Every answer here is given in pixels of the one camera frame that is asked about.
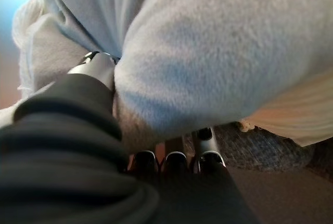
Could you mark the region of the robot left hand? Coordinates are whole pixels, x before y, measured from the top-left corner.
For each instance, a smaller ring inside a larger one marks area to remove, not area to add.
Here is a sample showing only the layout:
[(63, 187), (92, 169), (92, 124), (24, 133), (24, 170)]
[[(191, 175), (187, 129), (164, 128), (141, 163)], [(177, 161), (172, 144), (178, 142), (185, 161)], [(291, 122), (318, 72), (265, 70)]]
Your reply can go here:
[(89, 52), (1, 129), (1, 223), (257, 223), (212, 128), (129, 156), (113, 118), (113, 56)]

